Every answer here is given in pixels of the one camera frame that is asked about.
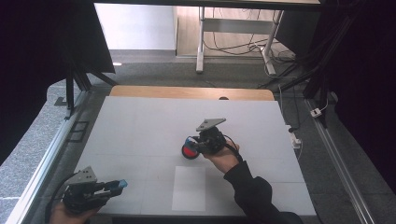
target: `hand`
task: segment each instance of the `hand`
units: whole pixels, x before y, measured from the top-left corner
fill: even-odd
[[[235,147],[235,145],[231,141],[227,140],[227,144],[232,147]],[[224,174],[226,174],[231,168],[233,168],[236,164],[239,163],[238,159],[227,147],[224,147],[215,155],[209,155],[209,154],[203,154],[203,155],[205,158],[212,161],[215,164],[215,166]]]
[[[50,217],[50,224],[84,224],[88,218],[95,215],[99,208],[86,211],[81,214],[72,214],[64,206],[64,203],[58,203],[52,210],[52,215]]]

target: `white paper sheet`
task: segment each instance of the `white paper sheet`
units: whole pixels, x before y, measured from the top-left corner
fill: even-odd
[[[172,210],[205,211],[205,167],[176,167]]]

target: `white tabletop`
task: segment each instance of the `white tabletop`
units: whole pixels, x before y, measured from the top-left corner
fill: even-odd
[[[125,179],[110,199],[110,215],[243,216],[233,188],[202,156],[190,161],[181,147],[204,119],[241,148],[253,176],[273,186],[281,211],[314,216],[306,184],[278,103],[108,96],[76,171],[91,166],[100,182]]]

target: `gray floor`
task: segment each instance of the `gray floor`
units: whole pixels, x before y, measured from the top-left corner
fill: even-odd
[[[120,84],[125,85],[156,85],[156,86],[187,86],[213,88],[247,88],[256,89],[259,85],[270,80],[263,72],[262,60],[236,59],[206,59],[205,72],[195,74],[194,59],[176,58],[167,53],[149,52],[135,55],[133,51],[112,51],[113,62],[122,62],[116,66],[116,75],[109,75]],[[276,66],[277,71],[285,69],[285,65]],[[62,148],[61,157],[57,158],[49,178],[39,191],[32,209],[25,219],[25,223],[41,223],[44,214],[44,205],[48,201],[57,183],[67,174],[74,171],[78,157],[89,137],[89,132],[96,120],[102,102],[109,94],[110,87],[98,78],[90,77],[93,88],[89,92],[87,104],[78,121],[87,122],[88,129],[85,135],[70,133]],[[270,86],[277,88],[277,83]],[[309,117],[301,92],[304,84],[293,90],[283,92],[276,99],[282,102],[284,117],[292,127],[298,126],[297,116],[301,125],[295,131],[296,136],[304,143],[301,158],[299,159],[305,182],[311,195],[312,202],[317,209],[323,223],[361,223],[356,215],[355,208],[345,191],[345,188],[334,169],[325,146]],[[29,182],[35,168],[40,162],[46,149],[56,134],[65,115],[65,106],[55,106],[58,97],[65,96],[64,82],[52,85],[48,92],[48,101],[42,112],[31,126],[30,130],[12,155],[0,167],[0,223],[5,223],[23,190]],[[359,144],[353,139],[333,112],[335,101],[331,100],[327,109],[328,130],[340,150],[349,172],[361,190],[376,223],[395,223],[396,197],[391,192],[378,171],[371,164]],[[317,217],[303,217],[304,223],[320,223]],[[92,223],[111,223],[111,219],[97,218]]]

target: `table leg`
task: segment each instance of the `table leg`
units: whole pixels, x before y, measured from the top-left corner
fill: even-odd
[[[265,45],[265,48],[261,48],[262,57],[264,58],[265,66],[268,70],[269,76],[274,76],[276,74],[274,66],[271,62],[270,50],[271,50],[272,43],[274,41],[275,33],[277,30],[277,26],[279,25],[279,21],[280,21],[280,17],[282,16],[282,13],[283,13],[283,11],[278,11],[276,18],[274,20],[272,29],[271,29],[271,33],[268,36],[267,44]]]
[[[199,42],[197,53],[197,67],[196,73],[201,74],[204,72],[204,21],[205,21],[205,8],[199,7]]]

